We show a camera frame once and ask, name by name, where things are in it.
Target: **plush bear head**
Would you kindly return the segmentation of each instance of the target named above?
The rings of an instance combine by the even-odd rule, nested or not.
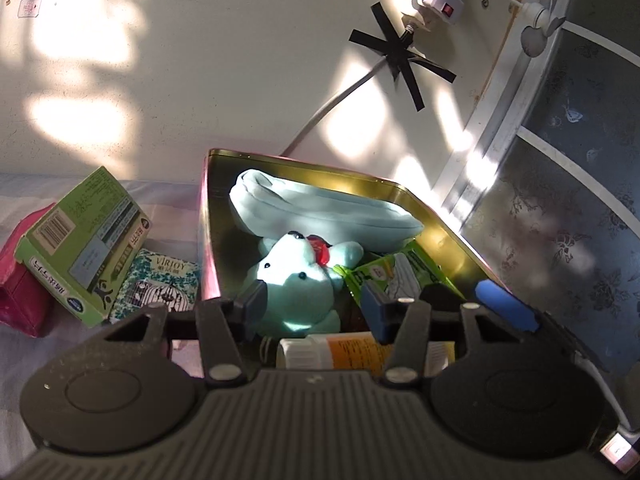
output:
[[[353,268],[363,255],[356,242],[329,246],[322,238],[290,231],[280,240],[262,240],[266,257],[249,272],[248,280],[267,285],[267,311],[255,331],[273,338],[340,332],[334,293],[342,278],[332,267]]]

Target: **bed sheet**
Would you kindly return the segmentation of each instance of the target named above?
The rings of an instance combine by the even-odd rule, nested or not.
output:
[[[29,213],[56,202],[81,178],[0,173],[0,247]],[[197,184],[123,182],[151,218],[145,247],[169,256],[197,261]],[[34,450],[19,414],[20,391],[26,380],[51,358],[98,332],[88,329],[61,305],[46,320],[46,335],[31,338],[0,324],[0,476]]]

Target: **pink case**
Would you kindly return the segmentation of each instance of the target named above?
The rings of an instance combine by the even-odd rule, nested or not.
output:
[[[0,322],[32,337],[41,335],[54,300],[27,267],[15,261],[14,252],[20,237],[53,206],[22,219],[0,251]]]

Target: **white bottle cap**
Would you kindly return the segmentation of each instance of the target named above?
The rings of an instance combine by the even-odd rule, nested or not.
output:
[[[276,354],[276,367],[293,370],[322,369],[318,345],[309,338],[281,339]]]

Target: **barcode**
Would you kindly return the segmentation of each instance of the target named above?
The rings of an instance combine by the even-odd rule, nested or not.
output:
[[[36,238],[49,254],[56,252],[69,233],[76,228],[71,219],[56,209],[36,230]]]

